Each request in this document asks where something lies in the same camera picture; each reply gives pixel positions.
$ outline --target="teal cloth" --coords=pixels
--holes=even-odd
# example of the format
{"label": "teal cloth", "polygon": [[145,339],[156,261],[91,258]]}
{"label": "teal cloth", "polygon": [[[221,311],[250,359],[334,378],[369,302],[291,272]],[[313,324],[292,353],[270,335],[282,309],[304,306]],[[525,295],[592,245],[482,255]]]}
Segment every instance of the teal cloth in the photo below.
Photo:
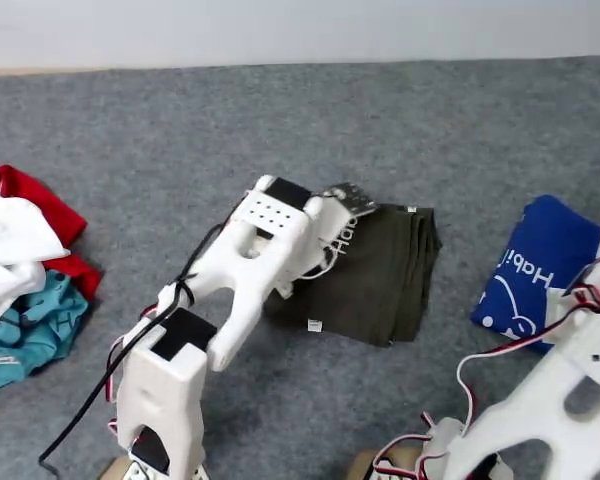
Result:
{"label": "teal cloth", "polygon": [[0,387],[69,355],[89,306],[70,280],[48,270],[41,292],[21,296],[0,317]]}

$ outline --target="red cloth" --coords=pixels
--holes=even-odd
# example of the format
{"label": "red cloth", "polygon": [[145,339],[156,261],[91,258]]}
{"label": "red cloth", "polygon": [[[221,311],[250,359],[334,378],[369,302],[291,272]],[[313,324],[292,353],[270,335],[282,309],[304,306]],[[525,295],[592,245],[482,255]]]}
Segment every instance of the red cloth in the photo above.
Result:
{"label": "red cloth", "polygon": [[[42,211],[60,242],[68,248],[84,231],[87,222],[38,180],[10,166],[0,166],[0,195],[21,197]],[[47,269],[69,275],[84,298],[91,302],[100,283],[100,273],[74,254],[43,262]]]}

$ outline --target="blue cloth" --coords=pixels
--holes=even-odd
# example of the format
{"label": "blue cloth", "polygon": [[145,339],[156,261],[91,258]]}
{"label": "blue cloth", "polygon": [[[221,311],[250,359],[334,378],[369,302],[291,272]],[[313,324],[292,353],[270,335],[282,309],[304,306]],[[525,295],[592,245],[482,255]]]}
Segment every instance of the blue cloth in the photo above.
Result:
{"label": "blue cloth", "polygon": [[[510,338],[545,328],[547,288],[566,288],[591,263],[600,227],[557,198],[544,195],[524,209],[471,320]],[[547,352],[551,344],[531,348]]]}
{"label": "blue cloth", "polygon": [[69,354],[88,308],[70,280],[48,270],[44,290],[19,297],[0,317],[0,387]]}

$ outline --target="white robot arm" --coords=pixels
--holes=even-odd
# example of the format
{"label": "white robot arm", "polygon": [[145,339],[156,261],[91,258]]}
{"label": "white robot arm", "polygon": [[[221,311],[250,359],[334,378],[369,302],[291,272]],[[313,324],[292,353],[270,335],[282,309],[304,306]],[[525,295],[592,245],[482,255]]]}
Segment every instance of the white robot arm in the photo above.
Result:
{"label": "white robot arm", "polygon": [[[331,250],[327,262],[325,249],[353,217],[375,208],[357,188],[345,189],[314,196],[286,180],[262,177],[206,252],[163,288],[155,310],[125,336],[127,343],[156,315],[169,312],[123,363],[117,435],[143,469],[137,478],[191,480],[199,469],[204,460],[200,397],[207,368],[228,366],[273,289],[288,296],[294,280],[319,266],[320,273],[333,266],[336,254]],[[218,330],[186,308],[221,288],[232,289],[234,301]],[[139,436],[142,442],[136,442]]]}
{"label": "white robot arm", "polygon": [[[545,332],[555,347],[506,400],[489,407],[474,424],[471,413],[466,423],[451,418],[437,425],[429,422],[422,454],[408,478],[511,480],[513,472],[497,452],[533,439],[551,448],[543,476],[547,480],[593,479],[600,472],[600,402],[586,414],[565,409],[565,400],[583,379],[589,377],[600,385],[600,246],[585,279],[599,298],[589,306],[588,302],[578,306],[568,295],[553,304],[547,324],[560,320]],[[528,343],[520,341],[511,351]],[[489,358],[500,352],[467,358]]]}

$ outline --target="white wall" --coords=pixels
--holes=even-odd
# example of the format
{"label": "white wall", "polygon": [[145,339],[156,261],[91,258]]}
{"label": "white wall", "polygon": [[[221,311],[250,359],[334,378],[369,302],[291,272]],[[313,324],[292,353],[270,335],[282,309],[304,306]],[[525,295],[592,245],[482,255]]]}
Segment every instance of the white wall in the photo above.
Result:
{"label": "white wall", "polygon": [[600,54],[600,0],[0,0],[0,68]]}

